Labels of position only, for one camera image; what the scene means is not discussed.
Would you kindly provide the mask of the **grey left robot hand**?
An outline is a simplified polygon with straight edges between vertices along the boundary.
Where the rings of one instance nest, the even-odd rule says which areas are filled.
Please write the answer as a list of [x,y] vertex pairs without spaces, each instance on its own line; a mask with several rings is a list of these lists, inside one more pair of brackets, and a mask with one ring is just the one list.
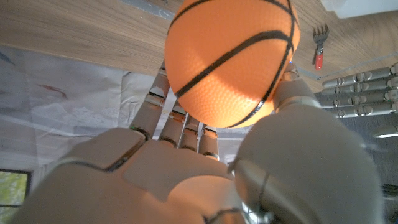
[[322,83],[319,102],[337,118],[397,113],[397,64]]

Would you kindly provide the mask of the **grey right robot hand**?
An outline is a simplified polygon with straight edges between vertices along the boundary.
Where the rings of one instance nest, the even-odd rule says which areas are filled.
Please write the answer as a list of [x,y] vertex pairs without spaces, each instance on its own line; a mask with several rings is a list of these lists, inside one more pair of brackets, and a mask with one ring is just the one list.
[[169,83],[161,67],[130,128],[77,144],[11,223],[383,223],[377,168],[361,136],[323,110],[295,65],[276,112],[260,119],[230,164],[216,135],[184,128],[179,110],[153,139]]

